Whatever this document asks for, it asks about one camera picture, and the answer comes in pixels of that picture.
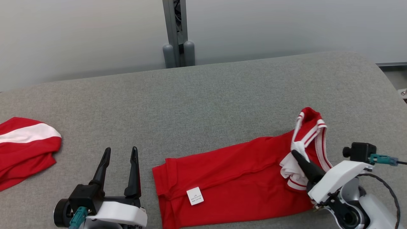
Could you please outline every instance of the red and white fabric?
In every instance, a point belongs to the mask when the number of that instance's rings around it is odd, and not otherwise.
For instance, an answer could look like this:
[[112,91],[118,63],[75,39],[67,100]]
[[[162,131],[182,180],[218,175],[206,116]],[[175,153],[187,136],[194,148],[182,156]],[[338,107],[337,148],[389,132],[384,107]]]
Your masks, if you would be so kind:
[[0,191],[55,164],[61,135],[40,121],[14,117],[0,124]]
[[[153,168],[163,228],[261,220],[311,209],[307,180],[291,150],[327,171],[325,133],[321,115],[304,108],[295,129],[283,135],[166,159]],[[196,187],[204,201],[191,205],[186,191]]]
[[[305,108],[297,117],[293,136],[291,138],[290,150],[297,150],[305,159],[314,162],[325,171],[332,168],[331,163],[326,157],[325,137],[326,124],[322,120],[319,113],[316,113],[311,108]],[[287,184],[289,187],[296,190],[306,190],[308,179],[305,177],[297,160],[291,153],[288,153],[280,162],[281,175],[288,178]]]

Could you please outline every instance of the care label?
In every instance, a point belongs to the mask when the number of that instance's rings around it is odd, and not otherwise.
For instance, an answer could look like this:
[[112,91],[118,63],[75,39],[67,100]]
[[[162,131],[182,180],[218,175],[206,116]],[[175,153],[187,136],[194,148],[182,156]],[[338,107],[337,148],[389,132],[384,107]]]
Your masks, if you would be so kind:
[[203,200],[204,200],[199,187],[186,191],[186,194],[188,195],[189,202],[191,202],[191,205],[199,204],[200,202],[203,202]]

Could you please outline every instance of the black cable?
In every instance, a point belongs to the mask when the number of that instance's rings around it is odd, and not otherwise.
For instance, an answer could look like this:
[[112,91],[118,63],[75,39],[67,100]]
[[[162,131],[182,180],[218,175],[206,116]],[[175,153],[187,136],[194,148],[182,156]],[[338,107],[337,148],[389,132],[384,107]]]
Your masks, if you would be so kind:
[[177,1],[177,4],[174,6],[174,9],[178,6],[178,4],[179,4],[180,1],[181,1],[181,0],[178,0],[178,1]]
[[398,229],[398,225],[400,224],[400,205],[398,204],[398,200],[396,197],[396,194],[394,193],[394,191],[392,190],[392,188],[390,188],[390,186],[380,177],[371,174],[371,173],[364,173],[364,174],[359,174],[357,176],[371,176],[376,178],[378,181],[382,182],[384,184],[384,186],[390,191],[391,196],[394,199],[394,204],[396,205],[396,209],[397,209],[397,221],[396,221],[396,225],[394,226],[394,229]]

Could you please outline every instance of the red t-shirt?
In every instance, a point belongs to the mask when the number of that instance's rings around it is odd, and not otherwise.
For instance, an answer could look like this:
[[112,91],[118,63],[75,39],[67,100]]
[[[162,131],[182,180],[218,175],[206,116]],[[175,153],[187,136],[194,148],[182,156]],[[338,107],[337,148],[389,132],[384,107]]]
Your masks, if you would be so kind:
[[[311,108],[302,110],[295,129],[277,137],[178,159],[153,168],[165,229],[261,220],[313,207],[307,179],[291,155],[295,149],[327,171],[326,125]],[[199,187],[203,202],[191,205],[186,191]]]
[[61,135],[37,120],[14,117],[0,124],[0,192],[55,164]]

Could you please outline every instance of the red sleeve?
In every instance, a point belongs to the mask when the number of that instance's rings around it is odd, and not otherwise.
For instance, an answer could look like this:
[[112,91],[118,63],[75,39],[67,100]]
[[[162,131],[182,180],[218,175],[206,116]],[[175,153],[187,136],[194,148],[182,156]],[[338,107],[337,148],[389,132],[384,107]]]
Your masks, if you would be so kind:
[[173,199],[195,187],[203,190],[260,171],[276,162],[267,147],[271,138],[260,137],[206,153],[166,159],[164,165],[153,168],[157,194]]

